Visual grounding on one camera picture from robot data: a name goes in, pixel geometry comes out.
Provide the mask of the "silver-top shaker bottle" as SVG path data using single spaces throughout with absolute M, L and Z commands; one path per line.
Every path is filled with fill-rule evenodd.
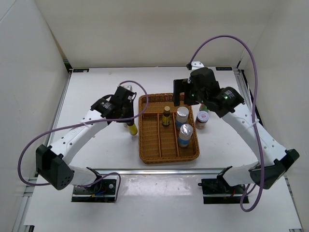
M 186 124 L 188 121 L 189 110 L 188 108 L 181 106 L 177 109 L 175 125 L 176 129 L 179 130 L 182 125 Z
M 187 147 L 189 145 L 193 132 L 193 127 L 190 124 L 183 124 L 179 130 L 178 145 L 180 147 Z

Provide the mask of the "small yellow bottle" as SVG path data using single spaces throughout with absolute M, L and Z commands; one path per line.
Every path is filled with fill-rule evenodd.
M 164 107 L 164 112 L 162 115 L 162 125 L 163 126 L 170 125 L 170 107 L 169 106 Z
M 138 129 L 137 129 L 134 122 L 128 122 L 126 125 L 127 125 L 128 131 L 131 135 L 136 135 L 138 133 Z

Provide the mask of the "white-lid jar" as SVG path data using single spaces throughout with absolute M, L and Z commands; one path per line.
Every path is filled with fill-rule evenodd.
M 210 118 L 210 116 L 209 116 L 208 112 L 199 111 L 197 116 L 196 116 L 195 127 L 199 130 L 204 129 L 209 118 Z

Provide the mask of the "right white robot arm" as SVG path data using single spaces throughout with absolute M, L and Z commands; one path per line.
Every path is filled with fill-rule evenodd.
M 232 87 L 221 88 L 213 70 L 203 67 L 189 78 L 173 81 L 173 102 L 180 105 L 180 95 L 187 105 L 204 104 L 229 124 L 250 147 L 258 161 L 239 167 L 227 167 L 217 175 L 217 188 L 222 193 L 234 186 L 256 184 L 263 189 L 277 182 L 300 157 L 295 149 L 280 145 L 259 123 L 253 122 L 244 99 Z

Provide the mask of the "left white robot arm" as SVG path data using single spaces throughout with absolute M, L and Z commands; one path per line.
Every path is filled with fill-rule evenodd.
M 132 86 L 128 85 L 119 86 L 114 94 L 97 100 L 81 120 L 81 126 L 70 129 L 49 146 L 41 145 L 36 149 L 37 173 L 57 190 L 74 185 L 97 193 L 101 188 L 98 172 L 70 163 L 90 139 L 111 123 L 111 119 L 120 118 L 123 123 L 133 121 L 135 97 Z

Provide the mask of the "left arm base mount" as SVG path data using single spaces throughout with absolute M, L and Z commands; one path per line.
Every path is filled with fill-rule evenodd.
M 115 203 L 121 185 L 119 173 L 109 173 L 91 187 L 73 187 L 71 202 L 73 203 Z

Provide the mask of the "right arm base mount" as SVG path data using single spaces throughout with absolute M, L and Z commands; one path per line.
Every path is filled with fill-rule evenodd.
M 217 179 L 201 179 L 197 185 L 201 187 L 204 204 L 239 204 L 245 190 L 243 185 L 225 189 Z

